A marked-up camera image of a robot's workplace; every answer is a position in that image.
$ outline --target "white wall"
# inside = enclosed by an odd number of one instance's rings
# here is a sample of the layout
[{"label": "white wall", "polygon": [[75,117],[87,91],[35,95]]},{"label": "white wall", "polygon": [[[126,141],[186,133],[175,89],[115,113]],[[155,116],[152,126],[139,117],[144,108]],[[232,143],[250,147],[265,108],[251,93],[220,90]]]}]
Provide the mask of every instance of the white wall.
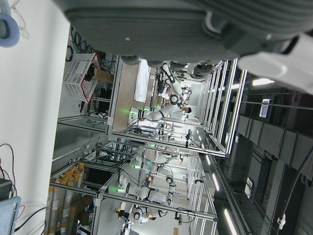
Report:
[{"label": "white wall", "polygon": [[[46,206],[69,23],[50,0],[22,0],[16,8],[30,38],[0,47],[0,143],[14,148],[16,187],[25,205],[21,225]],[[12,176],[10,150],[0,148],[0,157]],[[15,234],[39,235],[44,220],[41,211]]]}]

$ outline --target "metal extrusion beam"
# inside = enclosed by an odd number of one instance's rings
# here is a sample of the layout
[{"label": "metal extrusion beam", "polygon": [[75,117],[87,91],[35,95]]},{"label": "metal extrusion beam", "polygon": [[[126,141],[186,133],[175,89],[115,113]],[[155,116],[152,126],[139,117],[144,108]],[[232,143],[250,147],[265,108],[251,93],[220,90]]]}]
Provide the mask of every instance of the metal extrusion beam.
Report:
[{"label": "metal extrusion beam", "polygon": [[219,109],[220,109],[220,105],[221,105],[221,99],[222,99],[224,82],[225,82],[225,78],[226,78],[227,67],[228,67],[228,60],[226,60],[223,63],[223,72],[222,72],[221,84],[220,84],[219,93],[218,93],[218,96],[217,96],[215,114],[214,114],[214,117],[213,117],[213,124],[212,124],[212,133],[213,133],[213,135],[216,135],[216,132],[215,132],[215,130],[216,130],[216,122],[217,122],[217,117],[218,117]]},{"label": "metal extrusion beam", "polygon": [[205,214],[205,213],[196,212],[196,211],[195,212],[181,211],[181,210],[177,210],[177,208],[165,206],[162,204],[156,204],[156,203],[152,203],[148,201],[140,201],[140,200],[136,200],[136,199],[132,199],[128,197],[122,197],[122,196],[109,194],[109,193],[103,193],[103,199],[105,198],[111,198],[111,199],[120,200],[123,202],[129,202],[129,203],[141,205],[144,207],[153,207],[153,208],[158,208],[158,209],[165,210],[165,211],[179,212],[180,214],[185,214],[185,215],[192,216],[192,217],[207,219],[211,221],[217,221],[217,216],[212,213]]},{"label": "metal extrusion beam", "polygon": [[112,134],[118,137],[129,139],[129,140],[144,141],[146,143],[160,144],[160,145],[167,146],[167,147],[180,148],[184,150],[192,150],[192,151],[199,152],[199,153],[210,153],[218,157],[225,157],[225,152],[221,152],[221,151],[216,151],[216,150],[211,150],[211,149],[204,150],[202,148],[192,147],[192,146],[186,147],[185,145],[182,145],[182,144],[155,140],[155,139],[151,139],[151,138],[147,138],[143,136],[137,136],[137,135],[132,135],[132,134],[120,133],[120,132],[113,132]]},{"label": "metal extrusion beam", "polygon": [[238,61],[238,58],[234,59],[231,63],[231,66],[230,66],[230,74],[228,76],[225,101],[224,101],[224,106],[222,109],[222,117],[221,117],[221,121],[220,121],[220,129],[219,129],[219,132],[217,135],[217,140],[219,143],[221,143],[221,141],[222,141],[223,132],[224,132],[224,128],[225,128],[225,122],[226,122],[227,112],[228,112],[228,108],[229,108],[230,95],[231,95],[231,86],[233,85],[233,82],[234,82],[235,72],[236,72],[236,68],[237,68],[237,61]]},{"label": "metal extrusion beam", "polygon": [[247,70],[242,70],[241,76],[240,76],[239,88],[238,88],[237,96],[236,96],[235,108],[234,108],[233,116],[231,119],[228,144],[226,148],[227,154],[230,154],[232,146],[233,146],[234,135],[235,135],[236,127],[237,127],[238,115],[239,115],[239,110],[241,106],[241,100],[242,100],[243,93],[244,93],[246,74],[247,74]]},{"label": "metal extrusion beam", "polygon": [[206,109],[205,109],[205,119],[204,119],[204,122],[203,124],[204,125],[207,125],[208,124],[208,115],[209,115],[209,110],[211,109],[211,105],[212,105],[212,96],[213,96],[213,87],[214,87],[214,84],[215,84],[215,80],[216,80],[216,70],[213,72],[212,74],[212,79],[210,81],[210,87],[209,87],[209,98],[208,98],[208,103],[207,103],[207,106],[206,106]]},{"label": "metal extrusion beam", "polygon": [[[111,118],[113,118],[115,115],[118,89],[119,89],[121,74],[122,74],[122,67],[123,67],[123,61],[119,56],[118,60],[117,60],[115,78],[114,78],[114,82],[113,82],[113,89],[112,89],[112,95],[111,95],[111,102],[110,102],[110,106],[109,106],[109,117],[111,117]],[[108,135],[110,135],[112,133],[112,130],[113,130],[113,123],[112,123],[112,125],[109,125],[107,128]]]},{"label": "metal extrusion beam", "polygon": [[210,108],[210,113],[209,113],[209,118],[208,118],[208,122],[207,122],[207,127],[209,130],[212,129],[212,117],[213,117],[213,111],[214,111],[214,107],[215,107],[215,97],[216,94],[218,92],[218,84],[221,78],[221,65],[219,65],[218,70],[217,70],[217,75],[216,75],[216,80],[215,80],[215,84],[214,84],[214,92],[212,90],[212,102],[211,102],[211,108]]}]

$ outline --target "white basket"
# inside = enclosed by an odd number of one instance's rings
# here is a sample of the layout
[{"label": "white basket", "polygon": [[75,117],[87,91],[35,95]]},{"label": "white basket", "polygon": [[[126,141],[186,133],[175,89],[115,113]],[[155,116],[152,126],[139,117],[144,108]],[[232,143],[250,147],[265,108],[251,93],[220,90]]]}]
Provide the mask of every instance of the white basket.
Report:
[{"label": "white basket", "polygon": [[88,104],[91,102],[93,91],[98,83],[95,77],[90,82],[85,80],[91,63],[95,68],[100,69],[96,53],[77,54],[63,78],[63,85],[68,95]]}]

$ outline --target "person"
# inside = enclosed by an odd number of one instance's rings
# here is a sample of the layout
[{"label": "person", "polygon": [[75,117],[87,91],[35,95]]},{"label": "person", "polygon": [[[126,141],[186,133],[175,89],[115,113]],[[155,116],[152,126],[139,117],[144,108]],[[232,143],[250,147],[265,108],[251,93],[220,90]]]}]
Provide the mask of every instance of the person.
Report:
[{"label": "person", "polygon": [[191,113],[191,108],[189,108],[189,107],[184,107],[184,108],[182,108],[181,110],[180,110],[180,112],[183,112],[183,111],[185,111],[186,113]]}]

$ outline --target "metal pole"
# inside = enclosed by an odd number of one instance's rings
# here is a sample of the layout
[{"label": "metal pole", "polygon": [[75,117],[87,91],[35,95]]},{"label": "metal pole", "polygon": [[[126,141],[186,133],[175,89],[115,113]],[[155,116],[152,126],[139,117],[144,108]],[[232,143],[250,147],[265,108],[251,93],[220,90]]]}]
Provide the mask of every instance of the metal pole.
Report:
[{"label": "metal pole", "polygon": [[98,224],[99,224],[99,219],[100,219],[102,197],[103,197],[102,193],[98,193],[95,199],[95,206],[93,210],[93,220],[92,220],[92,234],[98,233]]},{"label": "metal pole", "polygon": [[[200,210],[200,205],[201,205],[201,201],[202,201],[203,190],[204,190],[204,186],[201,185],[200,193],[199,193],[199,200],[198,200],[198,205],[197,205],[197,211]],[[198,224],[198,218],[195,219],[194,233],[193,233],[193,235],[196,235],[197,224]]]},{"label": "metal pole", "polygon": [[229,100],[230,100],[230,95],[231,95],[231,86],[234,82],[235,72],[236,72],[236,68],[237,68],[237,61],[238,61],[238,58],[236,58],[232,61],[231,67],[230,67],[230,74],[228,76],[228,83],[227,83],[227,87],[226,87],[227,90],[226,90],[225,101],[224,101],[224,106],[223,106],[223,110],[222,110],[220,129],[219,129],[218,136],[217,136],[217,140],[219,143],[221,143],[221,141],[222,141],[223,131],[224,131],[228,107],[229,107]]},{"label": "metal pole", "polygon": [[122,138],[129,139],[129,140],[143,141],[143,142],[152,143],[152,144],[160,144],[160,145],[167,146],[167,147],[180,148],[182,150],[193,150],[193,151],[199,152],[199,153],[210,153],[210,154],[218,156],[218,157],[225,157],[225,153],[221,152],[221,151],[216,151],[216,150],[211,150],[211,149],[203,150],[202,148],[193,147],[193,146],[186,147],[185,145],[177,144],[174,142],[156,140],[156,139],[151,139],[151,138],[147,138],[144,136],[137,136],[137,135],[126,134],[126,133],[121,133],[121,132],[114,132],[113,131],[112,134],[114,136],[122,137]]},{"label": "metal pole", "polygon": [[215,85],[214,85],[214,92],[212,91],[212,101],[211,101],[211,108],[210,108],[210,114],[209,114],[209,119],[207,122],[207,127],[209,130],[211,130],[211,120],[212,120],[212,116],[213,116],[213,111],[214,111],[214,107],[215,107],[215,97],[218,91],[218,84],[219,84],[219,80],[220,80],[220,75],[221,75],[221,65],[219,65],[218,71],[217,71],[217,75],[216,75],[216,80],[215,80]]},{"label": "metal pole", "polygon": [[226,60],[223,63],[223,72],[222,72],[221,84],[220,84],[219,93],[218,93],[218,96],[217,96],[215,114],[214,114],[214,117],[213,117],[212,133],[213,133],[214,136],[216,135],[216,132],[215,132],[215,130],[216,130],[216,122],[217,122],[217,116],[219,114],[219,109],[220,109],[220,105],[221,105],[221,98],[222,98],[222,93],[223,93],[223,87],[224,87],[227,67],[228,67],[228,60]]},{"label": "metal pole", "polygon": [[208,104],[207,104],[206,109],[205,109],[205,115],[204,115],[205,119],[204,119],[204,122],[203,122],[204,125],[206,125],[206,123],[208,122],[207,121],[207,116],[209,114],[210,105],[212,103],[212,95],[213,95],[212,90],[213,90],[213,87],[214,87],[214,84],[215,84],[215,80],[216,80],[216,70],[213,72],[212,79],[210,81],[210,88],[209,88],[209,94],[208,94],[209,95],[209,100],[208,100]]},{"label": "metal pole", "polygon": [[[114,82],[113,82],[112,94],[111,94],[111,102],[109,105],[109,117],[110,118],[113,118],[115,115],[117,96],[118,96],[118,90],[119,90],[121,74],[122,74],[122,67],[123,67],[123,61],[120,58],[120,56],[118,57],[117,61],[118,62],[117,62],[115,78],[114,78]],[[112,130],[113,130],[113,123],[112,123],[112,125],[108,125],[108,128],[107,128],[108,135],[110,135],[112,133]]]},{"label": "metal pole", "polygon": [[201,123],[204,123],[205,119],[206,119],[206,116],[205,116],[206,109],[205,109],[205,107],[207,106],[207,103],[209,102],[209,94],[207,93],[207,91],[210,89],[211,80],[212,80],[212,75],[210,74],[210,76],[205,81],[206,87],[205,87],[205,90],[203,92],[203,98],[201,99],[201,102],[202,102],[201,106],[204,107],[202,109]]},{"label": "metal pole", "polygon": [[[207,211],[207,209],[209,209],[209,201],[206,199],[205,206],[204,206],[204,211]],[[200,235],[203,235],[203,233],[204,233],[205,222],[206,222],[206,220],[203,219],[202,220],[202,224],[201,224],[201,228],[200,228]]]},{"label": "metal pole", "polygon": [[204,82],[201,83],[200,92],[199,92],[199,98],[198,98],[198,103],[197,103],[196,115],[197,115],[198,118],[200,118],[200,101],[201,101],[202,94],[203,94],[204,84],[205,84]]},{"label": "metal pole", "polygon": [[193,121],[182,121],[182,120],[179,120],[179,119],[174,119],[174,118],[163,118],[162,120],[164,121],[171,121],[171,122],[175,122],[175,123],[183,123],[183,124],[186,124],[186,125],[191,125],[191,126],[201,126],[200,123],[198,122],[193,122]]},{"label": "metal pole", "polygon": [[214,215],[212,213],[204,214],[204,213],[196,212],[196,211],[195,212],[180,211],[180,210],[177,210],[177,208],[169,207],[166,205],[156,204],[156,203],[152,203],[152,202],[148,202],[148,201],[140,201],[137,199],[132,199],[132,198],[123,197],[123,196],[117,196],[117,195],[109,194],[109,193],[103,193],[103,198],[111,198],[111,199],[120,200],[123,202],[129,202],[129,203],[141,205],[144,207],[153,207],[153,208],[157,208],[157,209],[161,209],[161,210],[165,210],[165,211],[179,212],[180,214],[185,214],[188,216],[194,216],[194,217],[208,219],[208,220],[216,220],[217,219],[216,215]]},{"label": "metal pole", "polygon": [[228,143],[227,143],[227,148],[226,148],[227,154],[230,154],[231,148],[233,146],[233,140],[234,140],[235,130],[236,130],[237,121],[238,121],[241,99],[243,97],[243,92],[244,92],[244,87],[245,87],[246,74],[247,74],[247,70],[242,70],[240,82],[239,82],[239,88],[237,91],[237,97],[236,97],[233,117],[231,119],[230,133],[229,133],[229,138],[228,138]]}]

